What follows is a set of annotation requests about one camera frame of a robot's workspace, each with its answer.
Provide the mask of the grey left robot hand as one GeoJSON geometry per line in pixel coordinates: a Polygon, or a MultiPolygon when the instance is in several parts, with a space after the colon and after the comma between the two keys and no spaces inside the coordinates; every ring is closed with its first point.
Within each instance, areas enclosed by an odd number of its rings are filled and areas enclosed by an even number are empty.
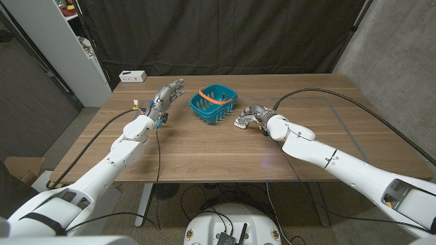
{"type": "Polygon", "coordinates": [[[168,120],[167,110],[171,103],[184,93],[184,85],[184,79],[181,78],[164,86],[156,93],[146,115],[157,123],[166,123],[168,120]]]}

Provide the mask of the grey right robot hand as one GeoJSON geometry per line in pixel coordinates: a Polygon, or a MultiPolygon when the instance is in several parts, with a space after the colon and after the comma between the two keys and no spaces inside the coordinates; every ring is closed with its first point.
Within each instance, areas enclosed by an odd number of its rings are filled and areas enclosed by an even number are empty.
{"type": "Polygon", "coordinates": [[[256,122],[258,127],[265,131],[267,122],[275,115],[274,110],[270,110],[259,104],[251,104],[240,113],[234,125],[239,129],[245,129],[249,123],[256,122]]]}

